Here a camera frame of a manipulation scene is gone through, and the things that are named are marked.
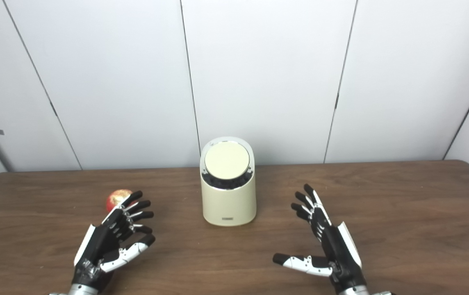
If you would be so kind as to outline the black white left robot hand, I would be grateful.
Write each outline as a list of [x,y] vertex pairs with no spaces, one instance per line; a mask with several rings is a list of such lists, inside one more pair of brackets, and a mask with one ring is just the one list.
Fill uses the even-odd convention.
[[154,217],[144,211],[150,200],[141,200],[142,191],[132,192],[108,213],[98,226],[90,225],[74,259],[72,288],[103,293],[114,273],[145,252],[155,242],[153,230],[138,224]]

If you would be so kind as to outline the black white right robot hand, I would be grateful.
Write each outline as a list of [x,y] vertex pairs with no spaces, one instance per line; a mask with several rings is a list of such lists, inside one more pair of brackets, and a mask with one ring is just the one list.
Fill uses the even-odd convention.
[[330,280],[337,295],[367,295],[367,282],[362,272],[362,261],[349,230],[342,222],[335,226],[317,192],[304,184],[305,194],[295,192],[302,204],[292,203],[296,215],[310,225],[319,241],[324,256],[291,256],[276,253],[273,262],[313,276]]

